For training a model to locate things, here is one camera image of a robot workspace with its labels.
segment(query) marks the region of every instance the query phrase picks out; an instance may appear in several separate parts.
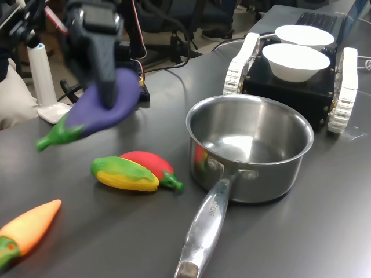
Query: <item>pot rim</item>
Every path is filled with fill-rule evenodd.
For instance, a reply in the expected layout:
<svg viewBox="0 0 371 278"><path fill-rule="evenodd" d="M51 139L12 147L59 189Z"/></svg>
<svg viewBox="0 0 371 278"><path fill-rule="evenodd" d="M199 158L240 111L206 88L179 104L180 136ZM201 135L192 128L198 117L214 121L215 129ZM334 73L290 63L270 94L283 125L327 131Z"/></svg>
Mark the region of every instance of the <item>pot rim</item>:
<svg viewBox="0 0 371 278"><path fill-rule="evenodd" d="M216 152L214 152L211 149L209 149L208 147L204 146L200 141L198 141L198 139L196 138L196 136L194 136L194 134L193 134L193 132L191 130L191 119L192 119L193 115L198 110L200 110L203 106L205 106L207 103L214 102L214 101L216 101L216 100L218 100L220 98L242 98L242 99L248 99L248 100L254 101L254 102L266 101L268 103L275 104L275 105L278 105L278 106L286 109L287 111L289 111L289 112L291 112L292 114L295 115L295 117L302 123L304 129L307 131L307 135L308 135L307 136L308 137L308 143L307 143L307 145L296 156L293 156L292 158L289 158L289 159L286 159L286 160L277 161L277 162L269 162L269 163L244 162L244 161L236 160L236 159L227 159L227 158L224 158L224 157L220 156ZM215 156L217 156L219 158L226 159L226 160L228 160L230 162L242 163L242 164L247 164L247 165L267 165L268 166L268 165L278 165L278 164L285 164L285 163L291 162L291 161L296 160L296 159L302 157L303 155L305 155L310 150L310 148L312 147L313 141L314 141L313 128L311 127L311 125L309 124L309 122L306 120L306 118L304 118L302 116L302 114L300 114L299 112L297 112L295 109L287 106L286 104L280 103L280 102L275 101L275 100L271 100L269 98L251 96L251 95L246 95L246 94L229 94L229 95L223 95L223 96L209 97L209 98L206 98L206 99L204 99L204 100L196 103L189 110L189 112L187 114L187 117L185 119L185 125L187 126L187 130L188 130L190 136L192 137L192 139L194 141L196 141L197 144L199 144L202 148L204 148L208 152L212 153L213 155L215 155Z"/></svg>

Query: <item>paper towel holder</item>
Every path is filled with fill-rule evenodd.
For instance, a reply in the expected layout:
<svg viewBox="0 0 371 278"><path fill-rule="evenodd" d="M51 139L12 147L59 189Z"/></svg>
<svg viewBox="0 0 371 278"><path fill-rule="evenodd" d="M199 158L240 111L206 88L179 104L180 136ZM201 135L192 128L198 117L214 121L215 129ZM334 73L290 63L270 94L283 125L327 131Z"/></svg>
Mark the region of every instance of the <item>paper towel holder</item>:
<svg viewBox="0 0 371 278"><path fill-rule="evenodd" d="M28 47L27 52L38 103L37 113L40 118L55 124L71 107L65 103L57 102L45 45L39 43L35 48Z"/></svg>

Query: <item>person's leg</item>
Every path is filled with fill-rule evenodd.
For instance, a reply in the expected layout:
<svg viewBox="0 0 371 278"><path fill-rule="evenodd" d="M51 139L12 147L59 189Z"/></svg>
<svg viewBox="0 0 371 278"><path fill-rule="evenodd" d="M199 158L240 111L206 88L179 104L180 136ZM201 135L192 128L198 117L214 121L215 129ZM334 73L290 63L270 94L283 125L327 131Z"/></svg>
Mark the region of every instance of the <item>person's leg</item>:
<svg viewBox="0 0 371 278"><path fill-rule="evenodd" d="M9 59L8 73L0 82L0 130L37 117L37 104Z"/></svg>
<svg viewBox="0 0 371 278"><path fill-rule="evenodd" d="M231 39L233 30L232 30L232 22L233 22L233 13L237 5L237 0L216 0L213 1L216 5L219 4L221 9L228 14L230 18L230 22L226 24L222 28L214 28L211 30L203 30L202 36L205 39L209 39L211 41L223 41L225 39Z"/></svg>

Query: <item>paper towel roll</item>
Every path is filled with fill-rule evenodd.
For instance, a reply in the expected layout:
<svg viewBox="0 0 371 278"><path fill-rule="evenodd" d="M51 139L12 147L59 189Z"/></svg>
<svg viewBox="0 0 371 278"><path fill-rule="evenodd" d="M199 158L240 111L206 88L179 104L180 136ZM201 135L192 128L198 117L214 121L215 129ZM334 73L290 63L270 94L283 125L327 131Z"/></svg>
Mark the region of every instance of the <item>paper towel roll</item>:
<svg viewBox="0 0 371 278"><path fill-rule="evenodd" d="M36 48L27 48L30 61L32 81L35 86L39 106L49 106L57 102L56 92L50 72L45 45L39 43Z"/></svg>

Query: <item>stainless steel saucepan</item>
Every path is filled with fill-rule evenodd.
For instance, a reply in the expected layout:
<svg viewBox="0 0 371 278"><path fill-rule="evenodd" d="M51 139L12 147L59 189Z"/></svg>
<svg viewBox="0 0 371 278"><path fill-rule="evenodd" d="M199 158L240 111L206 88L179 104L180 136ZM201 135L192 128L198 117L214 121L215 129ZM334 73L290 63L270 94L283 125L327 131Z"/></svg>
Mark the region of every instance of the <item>stainless steel saucepan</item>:
<svg viewBox="0 0 371 278"><path fill-rule="evenodd" d="M175 278L199 278L214 250L228 200L263 203L295 182L313 143L307 120L267 98L229 95L201 101L187 115L194 180L210 190L187 233Z"/></svg>

